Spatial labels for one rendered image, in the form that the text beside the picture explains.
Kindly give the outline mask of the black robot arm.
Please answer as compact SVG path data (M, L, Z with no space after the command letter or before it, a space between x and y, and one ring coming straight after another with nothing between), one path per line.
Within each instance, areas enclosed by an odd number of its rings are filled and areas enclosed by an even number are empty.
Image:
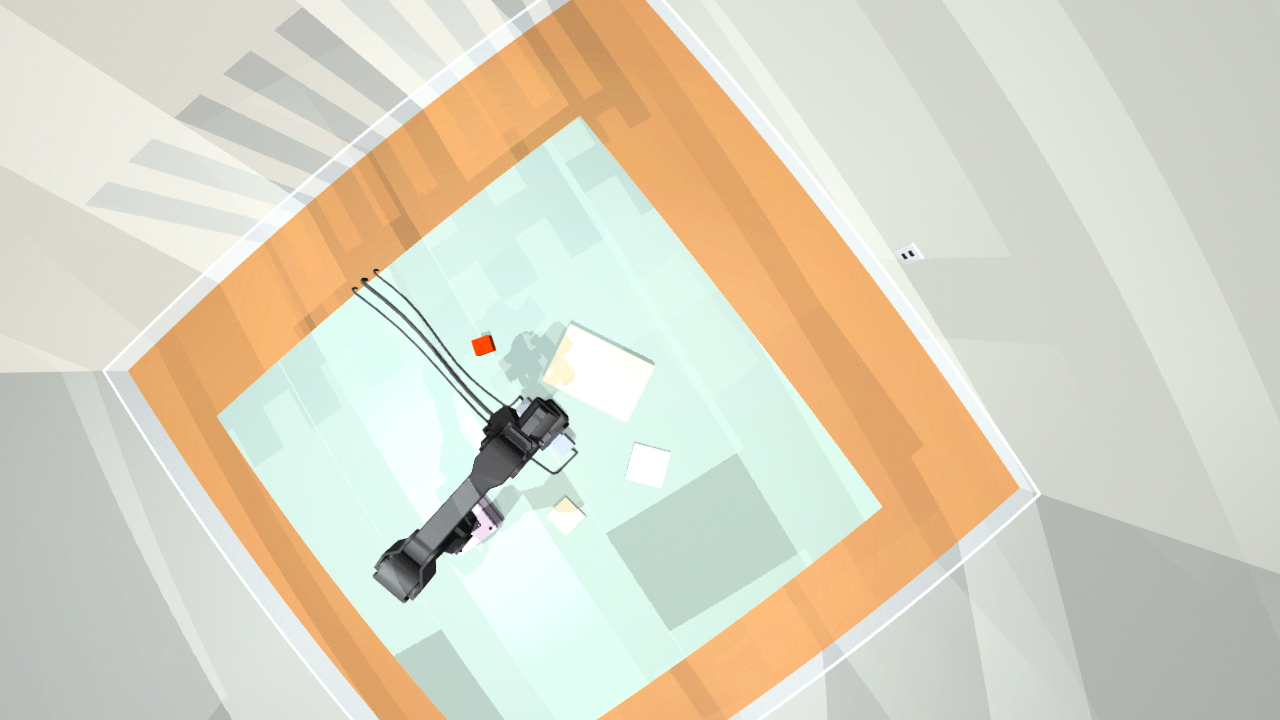
M559 413L544 398L536 397L520 416L507 405L493 413L483 428L486 436L474 460L472 471L421 529L408 538L396 541L374 565L372 579L394 594L401 603L415 600L435 577L436 559L465 548L481 527L474 509L497 486L513 479L541 447L547 432L556 425ZM477 527L479 525L479 527Z

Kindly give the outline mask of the orange flat box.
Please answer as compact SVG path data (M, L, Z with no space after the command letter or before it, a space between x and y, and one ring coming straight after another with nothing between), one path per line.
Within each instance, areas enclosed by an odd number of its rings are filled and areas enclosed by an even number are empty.
M472 345L476 356L497 351L492 334L485 334L483 337L479 337L477 340L472 340Z

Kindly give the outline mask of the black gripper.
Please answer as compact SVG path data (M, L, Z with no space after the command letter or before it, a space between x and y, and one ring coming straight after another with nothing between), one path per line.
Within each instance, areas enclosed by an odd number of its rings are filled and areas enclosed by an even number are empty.
M562 427L564 427L564 424L566 424L567 421L570 421L570 416L567 416L567 415L566 415L566 414L564 414L564 413L563 413L563 411L561 410L561 407L559 407L559 406L558 406L558 405L557 405L557 404L556 404L556 402L554 402L554 401L553 401L552 398L548 398L548 400L547 400L547 402L548 402L548 404L550 404L550 405L552 405L552 406L553 406L553 407L556 409L556 411L557 411L557 413L559 413L559 415L561 415L561 418L558 419L558 421L556 423L556 425L550 428L552 430L556 430L556 432L558 432L558 430L561 430L561 428L562 428ZM540 445L540 446L541 446L541 445L544 445L544 443L547 442L547 439L549 439L549 438L550 438L550 432L548 430L548 432L547 432L547 436L544 436L544 437L541 438L541 441L540 441L540 442L538 442L538 445Z

